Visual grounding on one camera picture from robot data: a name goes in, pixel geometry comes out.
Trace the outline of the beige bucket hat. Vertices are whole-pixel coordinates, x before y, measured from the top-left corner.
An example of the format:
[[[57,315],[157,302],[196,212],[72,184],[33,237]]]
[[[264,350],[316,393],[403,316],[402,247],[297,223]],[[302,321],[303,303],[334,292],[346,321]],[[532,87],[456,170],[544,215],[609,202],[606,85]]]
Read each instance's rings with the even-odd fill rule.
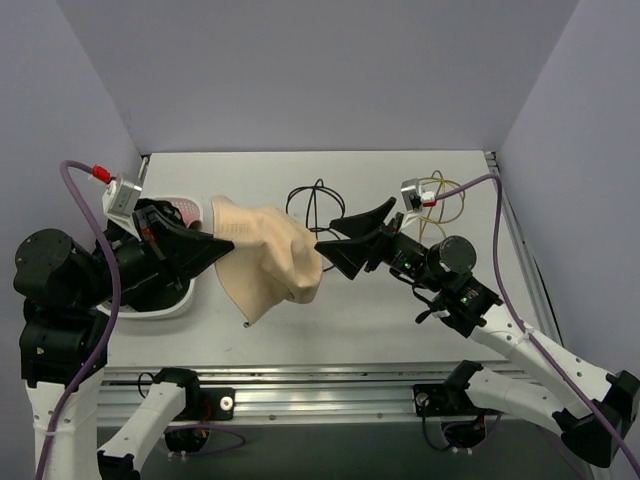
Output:
[[[213,236],[234,249],[215,262],[218,280],[249,326],[287,301],[309,304],[322,275],[314,235],[283,210],[242,207],[225,196],[211,199]]]

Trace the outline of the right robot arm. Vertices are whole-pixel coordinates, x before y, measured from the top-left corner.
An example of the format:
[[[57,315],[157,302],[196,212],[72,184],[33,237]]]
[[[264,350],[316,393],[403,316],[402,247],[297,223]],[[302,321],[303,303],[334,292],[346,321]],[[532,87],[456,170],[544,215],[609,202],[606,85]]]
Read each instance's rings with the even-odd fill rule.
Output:
[[[389,199],[369,212],[332,221],[331,229],[343,239],[319,242],[316,250],[349,279],[385,264],[414,294],[433,292],[418,323],[433,316],[534,380],[515,380],[463,361],[443,384],[450,409],[515,416],[557,435],[581,460],[610,467],[637,417],[638,378],[595,366],[515,319],[510,304],[473,276],[477,255],[467,239],[449,236],[426,247],[403,233],[403,214],[387,217],[394,204]]]

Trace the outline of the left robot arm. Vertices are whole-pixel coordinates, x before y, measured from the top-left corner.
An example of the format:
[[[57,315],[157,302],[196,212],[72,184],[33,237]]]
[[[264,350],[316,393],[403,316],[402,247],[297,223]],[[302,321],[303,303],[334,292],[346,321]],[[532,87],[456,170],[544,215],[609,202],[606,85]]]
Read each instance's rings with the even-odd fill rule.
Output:
[[[15,255],[24,297],[21,377],[32,409],[40,479],[137,479],[169,424],[202,405],[197,374],[166,367],[142,404],[107,443],[97,441],[98,394],[115,313],[126,295],[185,287],[234,246],[188,228],[166,201],[147,200],[132,232],[110,226],[88,251],[58,229],[29,236]]]

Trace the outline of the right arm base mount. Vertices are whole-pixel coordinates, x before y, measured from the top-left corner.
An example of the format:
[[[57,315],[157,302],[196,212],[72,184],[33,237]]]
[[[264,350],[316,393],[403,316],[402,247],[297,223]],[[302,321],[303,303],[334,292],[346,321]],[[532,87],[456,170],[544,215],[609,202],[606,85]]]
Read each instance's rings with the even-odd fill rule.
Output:
[[[415,415],[421,421],[421,433],[429,448],[439,453],[472,455],[492,435],[494,425],[487,416],[501,414],[496,410],[474,406],[466,393],[472,376],[483,370],[480,363],[463,360],[443,383],[418,383],[412,386]],[[471,420],[446,422],[440,429],[443,445],[436,445],[427,432],[427,419],[435,417],[471,416]]]

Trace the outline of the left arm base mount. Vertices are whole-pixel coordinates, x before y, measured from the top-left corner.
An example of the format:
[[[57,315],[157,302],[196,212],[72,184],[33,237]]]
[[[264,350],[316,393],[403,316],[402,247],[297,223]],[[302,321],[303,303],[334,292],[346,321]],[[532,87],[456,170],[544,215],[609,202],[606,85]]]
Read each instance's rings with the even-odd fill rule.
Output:
[[[150,379],[149,386],[161,382],[171,382],[185,389],[186,410],[176,417],[177,420],[193,420],[204,424],[214,418],[214,407],[211,402],[211,396],[202,390],[198,374],[195,371],[177,367],[166,367],[161,369],[157,374],[151,372],[140,373],[137,377],[136,386],[142,398],[147,396],[142,389],[142,379],[144,377]],[[171,432],[166,431],[164,434],[164,442],[170,455],[213,454],[213,451],[204,451],[205,445],[210,438],[210,431],[202,428],[177,429]]]

